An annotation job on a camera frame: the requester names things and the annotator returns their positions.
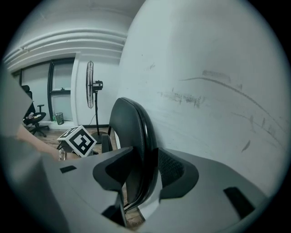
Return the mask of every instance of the ceiling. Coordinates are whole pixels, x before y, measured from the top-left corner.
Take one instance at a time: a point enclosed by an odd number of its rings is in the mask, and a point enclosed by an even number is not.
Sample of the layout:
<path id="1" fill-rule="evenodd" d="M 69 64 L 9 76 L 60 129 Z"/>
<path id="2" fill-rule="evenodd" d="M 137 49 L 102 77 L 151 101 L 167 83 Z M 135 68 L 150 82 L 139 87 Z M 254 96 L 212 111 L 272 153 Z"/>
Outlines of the ceiling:
<path id="1" fill-rule="evenodd" d="M 145 0 L 45 0 L 36 12 L 42 17 L 64 12 L 112 10 L 134 18 Z"/>

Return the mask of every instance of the curved white panel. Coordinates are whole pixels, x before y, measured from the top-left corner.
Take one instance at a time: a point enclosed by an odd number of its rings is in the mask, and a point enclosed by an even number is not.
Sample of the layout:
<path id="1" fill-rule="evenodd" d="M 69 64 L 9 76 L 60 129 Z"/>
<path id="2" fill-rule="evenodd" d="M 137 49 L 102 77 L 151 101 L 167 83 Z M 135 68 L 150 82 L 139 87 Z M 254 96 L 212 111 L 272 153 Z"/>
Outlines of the curved white panel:
<path id="1" fill-rule="evenodd" d="M 147 0 L 120 60 L 117 97 L 140 103 L 159 147 L 220 161 L 265 194 L 289 163 L 289 65 L 247 2 Z"/>

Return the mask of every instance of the black slot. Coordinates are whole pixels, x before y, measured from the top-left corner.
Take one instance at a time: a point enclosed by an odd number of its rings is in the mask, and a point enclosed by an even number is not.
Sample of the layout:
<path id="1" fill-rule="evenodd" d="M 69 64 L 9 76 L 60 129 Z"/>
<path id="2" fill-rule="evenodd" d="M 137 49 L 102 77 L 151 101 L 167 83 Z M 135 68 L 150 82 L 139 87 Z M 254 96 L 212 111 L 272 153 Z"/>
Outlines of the black slot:
<path id="1" fill-rule="evenodd" d="M 241 219 L 249 215 L 255 209 L 237 187 L 229 187 L 223 191 Z"/>
<path id="2" fill-rule="evenodd" d="M 73 170 L 75 170 L 75 169 L 77 169 L 77 168 L 74 167 L 74 166 L 67 166 L 67 167 L 62 167 L 62 168 L 60 168 L 60 171 L 61 171 L 62 173 L 66 173 L 66 172 L 73 171 Z"/>

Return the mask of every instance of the person's arm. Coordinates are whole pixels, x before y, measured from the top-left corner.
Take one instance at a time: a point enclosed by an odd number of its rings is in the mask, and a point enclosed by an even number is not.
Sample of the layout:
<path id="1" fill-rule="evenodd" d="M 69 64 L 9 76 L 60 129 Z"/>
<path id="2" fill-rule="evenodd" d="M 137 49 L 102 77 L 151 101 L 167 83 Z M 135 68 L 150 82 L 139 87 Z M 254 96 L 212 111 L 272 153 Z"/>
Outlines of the person's arm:
<path id="1" fill-rule="evenodd" d="M 23 125 L 20 125 L 19 130 L 17 132 L 16 138 L 25 142 L 29 142 L 32 144 L 38 151 L 46 152 L 56 160 L 59 160 L 59 151 L 50 145 L 44 143 L 34 135 L 32 135 Z M 74 153 L 67 153 L 66 159 L 77 159 L 80 158 L 78 155 Z"/>

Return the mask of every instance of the window frame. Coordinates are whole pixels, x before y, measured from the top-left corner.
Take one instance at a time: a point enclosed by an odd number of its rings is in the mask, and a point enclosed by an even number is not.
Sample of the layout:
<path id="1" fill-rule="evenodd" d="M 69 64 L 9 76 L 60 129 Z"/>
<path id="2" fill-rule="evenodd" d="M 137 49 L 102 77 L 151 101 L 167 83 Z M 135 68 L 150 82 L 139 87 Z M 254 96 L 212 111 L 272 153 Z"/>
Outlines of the window frame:
<path id="1" fill-rule="evenodd" d="M 59 91 L 53 91 L 52 90 L 52 85 L 53 85 L 53 75 L 54 75 L 54 67 L 55 65 L 62 65 L 62 64 L 74 64 L 75 57 L 68 57 L 68 58 L 60 58 L 60 59 L 54 59 L 54 60 L 49 60 L 49 61 L 43 61 L 39 62 L 30 66 L 27 66 L 25 68 L 21 68 L 13 73 L 12 76 L 15 77 L 19 75 L 19 85 L 22 85 L 22 76 L 23 76 L 23 71 L 30 69 L 35 66 L 40 66 L 43 64 L 50 64 L 49 67 L 49 72 L 48 72 L 48 77 L 47 77 L 47 102 L 48 102 L 48 108 L 49 108 L 49 114 L 50 114 L 50 121 L 52 122 L 53 119 L 53 109 L 52 109 L 52 103 L 51 103 L 51 96 L 53 95 L 70 95 L 71 91 L 70 90 L 59 90 Z"/>
<path id="2" fill-rule="evenodd" d="M 48 107 L 49 107 L 51 121 L 53 121 L 53 115 L 54 115 L 52 104 L 51 104 L 51 96 L 71 94 L 70 90 L 53 91 L 54 67 L 57 65 L 63 65 L 63 64 L 73 64 L 74 61 L 75 61 L 75 58 L 62 58 L 62 59 L 56 59 L 56 60 L 50 61 L 49 74 L 48 74 L 48 80 L 47 80 L 47 102 L 49 105 Z"/>

